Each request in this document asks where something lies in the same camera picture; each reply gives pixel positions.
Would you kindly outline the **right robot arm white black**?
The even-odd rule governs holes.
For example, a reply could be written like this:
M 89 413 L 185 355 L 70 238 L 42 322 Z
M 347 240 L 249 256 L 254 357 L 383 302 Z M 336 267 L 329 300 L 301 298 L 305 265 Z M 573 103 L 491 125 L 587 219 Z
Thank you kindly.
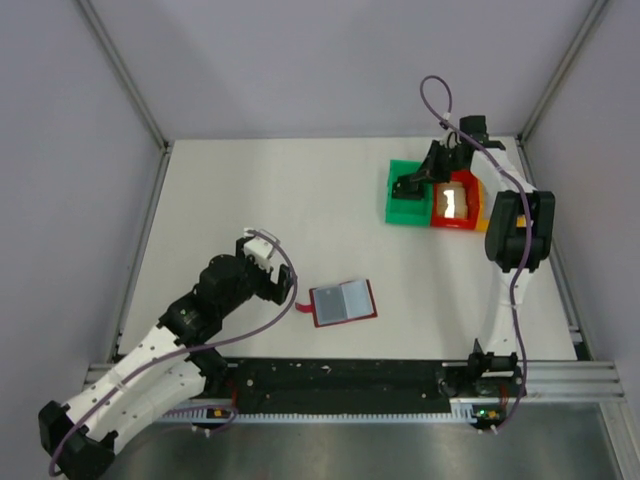
M 484 227 L 492 283 L 474 351 L 524 358 L 519 307 L 551 250 L 555 196 L 531 185 L 492 139 L 483 115 L 460 119 L 431 142 L 422 162 L 394 160 L 387 181 L 387 222 Z

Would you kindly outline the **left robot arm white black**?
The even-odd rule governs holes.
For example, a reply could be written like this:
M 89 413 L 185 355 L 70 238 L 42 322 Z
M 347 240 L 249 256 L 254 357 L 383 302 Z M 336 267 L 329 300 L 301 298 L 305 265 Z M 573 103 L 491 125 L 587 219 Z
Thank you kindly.
M 227 363 L 213 338 L 254 297 L 293 307 L 298 279 L 279 240 L 248 229 L 232 254 L 213 257 L 195 285 L 169 305 L 145 337 L 81 393 L 38 413 L 48 474 L 98 479 L 127 444 L 182 402 L 224 383 Z

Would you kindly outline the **red leather card holder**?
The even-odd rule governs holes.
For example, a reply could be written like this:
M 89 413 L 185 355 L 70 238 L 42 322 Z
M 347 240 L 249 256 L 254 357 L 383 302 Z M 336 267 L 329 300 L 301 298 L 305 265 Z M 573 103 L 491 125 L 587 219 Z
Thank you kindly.
M 378 310 L 368 279 L 357 279 L 336 285 L 312 288 L 309 302 L 295 303 L 295 309 L 313 318 L 316 328 L 336 326 L 373 319 Z

